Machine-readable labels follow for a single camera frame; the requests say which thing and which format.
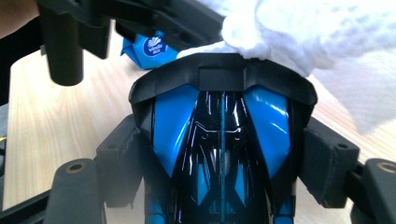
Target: hand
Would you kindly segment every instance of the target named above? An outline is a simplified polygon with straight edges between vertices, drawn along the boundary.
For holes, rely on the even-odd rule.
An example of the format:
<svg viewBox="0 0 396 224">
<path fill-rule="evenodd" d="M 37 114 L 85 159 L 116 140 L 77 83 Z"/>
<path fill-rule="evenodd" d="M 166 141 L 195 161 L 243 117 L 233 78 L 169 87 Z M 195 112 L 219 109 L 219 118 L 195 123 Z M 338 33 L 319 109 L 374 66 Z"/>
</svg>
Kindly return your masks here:
<svg viewBox="0 0 396 224">
<path fill-rule="evenodd" d="M 0 39 L 38 16 L 35 0 L 0 0 Z"/>
</svg>

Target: wooden table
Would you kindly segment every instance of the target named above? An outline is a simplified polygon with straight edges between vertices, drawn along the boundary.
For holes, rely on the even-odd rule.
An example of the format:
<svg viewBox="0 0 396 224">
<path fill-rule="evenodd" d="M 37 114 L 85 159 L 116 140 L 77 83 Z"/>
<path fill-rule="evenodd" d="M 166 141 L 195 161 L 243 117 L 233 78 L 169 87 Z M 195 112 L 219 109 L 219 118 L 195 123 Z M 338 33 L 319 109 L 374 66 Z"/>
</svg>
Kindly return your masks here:
<svg viewBox="0 0 396 224">
<path fill-rule="evenodd" d="M 105 61 L 85 53 L 85 77 L 75 87 L 51 82 L 46 57 L 39 52 L 12 67 L 4 208 L 50 189 L 54 172 L 65 162 L 93 158 L 99 144 L 132 112 L 128 92 L 144 72 L 120 56 L 119 35 L 112 36 L 110 46 Z M 362 136 L 340 103 L 310 79 L 319 97 L 314 116 L 360 146 L 361 161 L 396 161 L 396 120 Z M 349 209 L 321 208 L 301 182 L 297 199 L 296 223 L 350 223 Z M 142 193 L 132 212 L 112 209 L 107 217 L 110 223 L 143 223 Z"/>
</svg>

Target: white towel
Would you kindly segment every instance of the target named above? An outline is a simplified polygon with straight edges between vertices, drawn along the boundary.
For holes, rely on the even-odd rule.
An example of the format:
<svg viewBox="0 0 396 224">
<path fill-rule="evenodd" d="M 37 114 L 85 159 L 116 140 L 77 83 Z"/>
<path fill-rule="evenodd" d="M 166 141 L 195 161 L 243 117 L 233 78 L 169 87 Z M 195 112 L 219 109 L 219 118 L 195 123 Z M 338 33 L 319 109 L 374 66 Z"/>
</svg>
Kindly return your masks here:
<svg viewBox="0 0 396 224">
<path fill-rule="evenodd" d="M 313 73 L 345 105 L 361 133 L 396 117 L 390 97 L 396 93 L 394 1 L 199 1 L 226 17 L 223 41 L 179 57 L 238 52 L 282 64 L 302 77 Z M 347 96 L 340 93 L 343 88 L 349 89 Z"/>
</svg>

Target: blue object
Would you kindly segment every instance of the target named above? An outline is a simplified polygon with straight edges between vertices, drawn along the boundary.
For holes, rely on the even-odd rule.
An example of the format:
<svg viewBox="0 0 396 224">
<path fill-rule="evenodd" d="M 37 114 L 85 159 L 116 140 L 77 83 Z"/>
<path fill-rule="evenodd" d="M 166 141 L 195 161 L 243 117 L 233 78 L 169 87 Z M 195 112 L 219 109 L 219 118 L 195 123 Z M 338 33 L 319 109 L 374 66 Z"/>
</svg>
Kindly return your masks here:
<svg viewBox="0 0 396 224">
<path fill-rule="evenodd" d="M 279 216 L 274 218 L 274 224 L 293 224 L 293 202 L 288 198 L 280 208 Z"/>
<path fill-rule="evenodd" d="M 242 204 L 244 206 L 247 205 L 246 194 L 245 194 L 245 179 L 244 179 L 244 166 L 242 164 L 238 164 L 238 171 L 235 181 L 235 191 L 239 196 Z"/>
<path fill-rule="evenodd" d="M 146 194 L 146 220 L 149 224 L 165 224 L 165 215 L 158 199 Z"/>
<path fill-rule="evenodd" d="M 154 108 L 154 151 L 170 177 L 198 93 L 194 87 L 185 85 L 157 96 Z"/>
<path fill-rule="evenodd" d="M 206 196 L 206 194 L 209 192 L 210 186 L 209 186 L 209 181 L 210 178 L 207 178 L 207 176 L 210 175 L 208 171 L 208 167 L 205 164 L 199 164 L 198 165 L 198 179 L 197 179 L 197 185 L 198 185 L 198 205 L 201 205 L 202 200 Z"/>
<path fill-rule="evenodd" d="M 286 98 L 261 86 L 244 93 L 270 178 L 290 153 L 289 116 Z"/>
<path fill-rule="evenodd" d="M 134 43 L 123 39 L 121 54 L 127 54 L 141 69 L 152 69 L 172 62 L 178 52 L 163 43 L 163 32 L 154 37 L 137 35 Z"/>
</svg>

